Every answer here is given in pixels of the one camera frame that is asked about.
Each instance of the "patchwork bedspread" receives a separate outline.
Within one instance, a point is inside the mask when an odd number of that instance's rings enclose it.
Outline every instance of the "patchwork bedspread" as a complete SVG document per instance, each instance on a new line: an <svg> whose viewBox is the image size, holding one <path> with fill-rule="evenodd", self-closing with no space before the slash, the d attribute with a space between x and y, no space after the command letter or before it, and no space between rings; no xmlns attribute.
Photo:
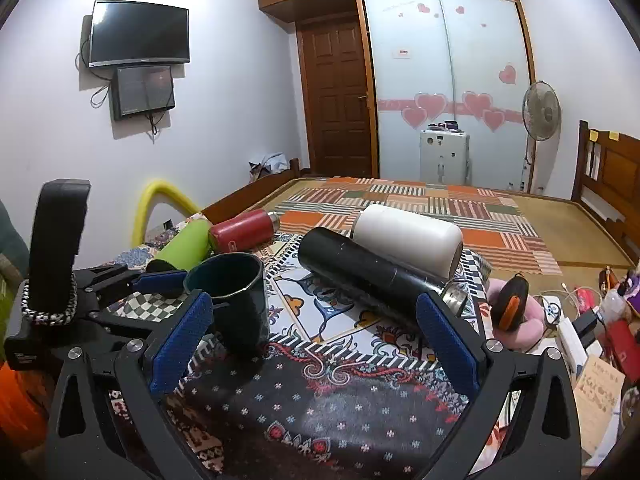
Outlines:
<svg viewBox="0 0 640 480"><path fill-rule="evenodd" d="M358 213L382 204L453 222L465 247L484 256L497 269L533 274L562 274L542 238L506 192L465 186L439 186L373 178L309 180L308 187L274 210L281 229L304 234L324 226L350 232Z"/></svg>

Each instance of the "sliding wardrobe door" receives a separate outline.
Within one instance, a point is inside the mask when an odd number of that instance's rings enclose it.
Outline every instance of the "sliding wardrobe door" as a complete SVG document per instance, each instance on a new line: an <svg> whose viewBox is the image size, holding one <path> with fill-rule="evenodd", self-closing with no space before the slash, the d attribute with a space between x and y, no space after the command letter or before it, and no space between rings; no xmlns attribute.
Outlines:
<svg viewBox="0 0 640 480"><path fill-rule="evenodd" d="M522 99L529 87L529 65L516 5L509 0L440 1L456 120L469 134L468 183L494 189L511 184L519 190L527 145Z"/></svg>
<svg viewBox="0 0 640 480"><path fill-rule="evenodd" d="M380 177L420 180L420 131L453 120L440 0L364 0L378 100Z"/></svg>

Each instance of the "pink neck pillow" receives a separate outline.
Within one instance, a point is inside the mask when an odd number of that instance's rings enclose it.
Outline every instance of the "pink neck pillow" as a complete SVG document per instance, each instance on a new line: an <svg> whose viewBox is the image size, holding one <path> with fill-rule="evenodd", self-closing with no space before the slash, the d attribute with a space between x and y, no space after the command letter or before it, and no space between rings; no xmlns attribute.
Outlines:
<svg viewBox="0 0 640 480"><path fill-rule="evenodd" d="M498 300L506 285L504 280L489 278L486 299L489 305ZM494 325L494 337L510 350L527 350L535 345L545 332L545 311L531 296L527 296L523 321L515 332L504 332Z"/></svg>

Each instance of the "thermos lid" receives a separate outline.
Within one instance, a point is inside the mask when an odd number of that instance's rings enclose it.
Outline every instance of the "thermos lid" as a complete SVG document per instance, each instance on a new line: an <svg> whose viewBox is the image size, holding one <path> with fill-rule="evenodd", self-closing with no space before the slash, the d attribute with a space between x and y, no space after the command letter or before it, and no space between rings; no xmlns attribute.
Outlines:
<svg viewBox="0 0 640 480"><path fill-rule="evenodd" d="M280 229L280 217L276 212L269 211L267 213L269 218L271 219L271 223L273 224L273 232L277 232Z"/></svg>

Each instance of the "headboard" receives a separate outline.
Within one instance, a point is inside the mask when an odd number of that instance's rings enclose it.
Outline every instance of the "headboard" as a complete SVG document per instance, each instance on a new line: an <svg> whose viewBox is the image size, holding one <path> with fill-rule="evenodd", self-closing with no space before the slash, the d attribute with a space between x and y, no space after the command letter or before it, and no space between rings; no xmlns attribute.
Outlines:
<svg viewBox="0 0 640 480"><path fill-rule="evenodd" d="M605 130L592 130L586 121L580 121L578 161L571 200L601 222L633 262L638 261L640 140ZM595 207L596 202L604 207Z"/></svg>

